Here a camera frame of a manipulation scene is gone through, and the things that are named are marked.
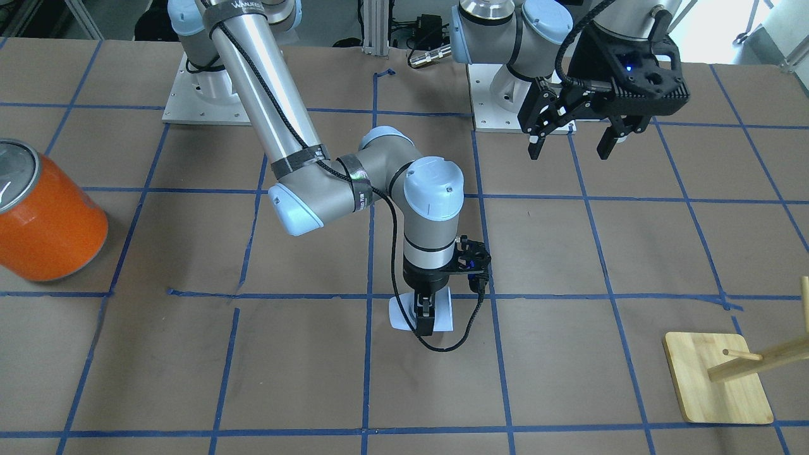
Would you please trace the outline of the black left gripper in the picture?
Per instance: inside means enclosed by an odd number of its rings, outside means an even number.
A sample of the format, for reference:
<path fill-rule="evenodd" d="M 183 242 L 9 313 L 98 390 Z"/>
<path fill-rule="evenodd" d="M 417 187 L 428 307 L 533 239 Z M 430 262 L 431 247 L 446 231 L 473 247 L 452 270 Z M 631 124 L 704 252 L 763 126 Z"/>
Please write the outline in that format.
<path fill-rule="evenodd" d="M 673 11 L 579 11 L 566 29 L 551 69 L 535 77 L 518 122 L 538 159 L 550 135 L 569 133 L 574 120 L 608 120 L 596 147 L 608 159 L 653 116 L 690 101 L 678 46 L 669 30 Z"/>

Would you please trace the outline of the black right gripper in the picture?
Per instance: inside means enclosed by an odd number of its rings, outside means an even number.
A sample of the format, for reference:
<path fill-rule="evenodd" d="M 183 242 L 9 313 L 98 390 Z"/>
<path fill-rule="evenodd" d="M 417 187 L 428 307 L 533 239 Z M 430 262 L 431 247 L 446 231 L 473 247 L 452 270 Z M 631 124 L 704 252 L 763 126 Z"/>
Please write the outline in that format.
<path fill-rule="evenodd" d="M 426 250 L 404 239 L 403 277 L 414 294 L 415 333 L 420 337 L 434 333 L 435 294 L 445 288 L 449 276 L 468 276 L 473 293 L 484 293 L 489 281 L 491 256 L 485 243 L 467 236 L 454 239 L 441 250 Z"/>

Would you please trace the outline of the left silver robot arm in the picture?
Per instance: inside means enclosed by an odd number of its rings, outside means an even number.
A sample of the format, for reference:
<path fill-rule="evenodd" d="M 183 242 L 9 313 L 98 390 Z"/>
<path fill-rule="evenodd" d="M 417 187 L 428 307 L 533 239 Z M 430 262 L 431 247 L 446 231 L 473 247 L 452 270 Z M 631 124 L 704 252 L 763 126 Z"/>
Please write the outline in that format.
<path fill-rule="evenodd" d="M 574 120 L 610 122 L 596 150 L 642 133 L 653 116 L 690 101 L 669 35 L 678 1 L 460 1 L 450 25 L 453 58 L 500 64 L 494 93 L 531 136 L 537 159 L 547 135 Z"/>

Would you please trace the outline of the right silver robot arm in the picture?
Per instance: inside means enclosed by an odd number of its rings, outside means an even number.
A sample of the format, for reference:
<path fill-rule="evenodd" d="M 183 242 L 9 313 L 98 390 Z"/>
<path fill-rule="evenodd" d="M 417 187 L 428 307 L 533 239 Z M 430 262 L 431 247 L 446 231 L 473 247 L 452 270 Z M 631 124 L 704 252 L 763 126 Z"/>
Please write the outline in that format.
<path fill-rule="evenodd" d="M 403 217 L 393 239 L 403 239 L 410 288 L 389 302 L 392 326 L 421 342 L 452 331 L 449 277 L 466 274 L 479 299 L 489 279 L 485 245 L 458 234 L 462 170 L 422 155 L 390 126 L 370 130 L 354 154 L 329 155 L 277 42 L 300 22 L 298 1 L 170 1 L 167 14 L 199 97 L 245 110 L 277 181 L 268 194 L 287 233 L 309 233 L 384 200 L 393 218 Z"/>

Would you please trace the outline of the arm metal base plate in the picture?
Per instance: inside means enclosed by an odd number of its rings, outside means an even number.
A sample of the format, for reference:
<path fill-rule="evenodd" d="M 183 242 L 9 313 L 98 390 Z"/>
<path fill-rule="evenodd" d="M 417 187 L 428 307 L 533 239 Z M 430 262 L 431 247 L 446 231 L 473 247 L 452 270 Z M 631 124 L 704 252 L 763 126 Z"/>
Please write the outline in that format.
<path fill-rule="evenodd" d="M 530 83 L 512 75 L 505 64 L 469 64 L 467 70 L 475 130 L 520 133 L 518 112 Z"/>
<path fill-rule="evenodd" d="M 169 124 L 250 126 L 226 70 L 191 74 L 182 55 L 162 121 Z"/>

